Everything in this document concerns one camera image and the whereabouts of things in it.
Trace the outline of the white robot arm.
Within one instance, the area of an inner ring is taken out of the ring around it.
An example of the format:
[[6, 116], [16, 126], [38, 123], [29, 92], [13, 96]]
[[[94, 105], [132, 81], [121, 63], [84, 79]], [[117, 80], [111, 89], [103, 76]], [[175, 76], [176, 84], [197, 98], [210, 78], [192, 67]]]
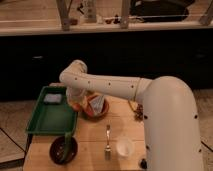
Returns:
[[196, 101], [181, 79], [91, 75], [83, 61], [75, 60], [59, 80], [72, 100], [89, 90], [143, 106], [148, 171], [204, 171]]

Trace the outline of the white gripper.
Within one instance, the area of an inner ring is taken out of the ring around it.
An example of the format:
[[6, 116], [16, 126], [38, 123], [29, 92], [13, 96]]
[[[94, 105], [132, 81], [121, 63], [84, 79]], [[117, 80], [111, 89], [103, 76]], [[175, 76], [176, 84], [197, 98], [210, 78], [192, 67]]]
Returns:
[[84, 89], [68, 87], [66, 90], [68, 103], [71, 105], [79, 104], [80, 106], [87, 105], [86, 91]]

